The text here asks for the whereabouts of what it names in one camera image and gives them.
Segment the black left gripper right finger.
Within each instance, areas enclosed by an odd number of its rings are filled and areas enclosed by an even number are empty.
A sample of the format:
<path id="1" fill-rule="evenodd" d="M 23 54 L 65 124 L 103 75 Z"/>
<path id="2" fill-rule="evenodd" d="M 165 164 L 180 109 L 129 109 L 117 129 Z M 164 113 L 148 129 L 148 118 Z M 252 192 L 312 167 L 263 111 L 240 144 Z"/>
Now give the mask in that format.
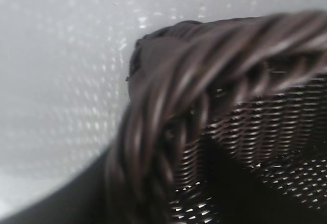
<path id="1" fill-rule="evenodd" d="M 204 141 L 208 181 L 227 223 L 326 223 L 326 142 L 245 166 Z"/>

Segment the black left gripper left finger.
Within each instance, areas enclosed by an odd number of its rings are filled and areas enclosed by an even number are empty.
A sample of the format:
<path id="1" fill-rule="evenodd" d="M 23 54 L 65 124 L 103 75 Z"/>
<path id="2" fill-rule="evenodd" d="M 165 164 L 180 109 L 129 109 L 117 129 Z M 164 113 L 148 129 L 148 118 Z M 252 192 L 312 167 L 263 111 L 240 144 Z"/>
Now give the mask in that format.
<path id="1" fill-rule="evenodd" d="M 141 92 L 155 68 L 186 44 L 178 33 L 195 26 L 184 21 L 145 35 L 136 42 L 129 62 L 128 92 L 130 104 L 123 116 L 127 123 L 137 107 Z M 116 168 L 118 152 L 109 146 L 101 156 L 67 186 L 39 203 L 2 220 L 2 223 L 100 223 L 106 219 L 108 170 Z"/>

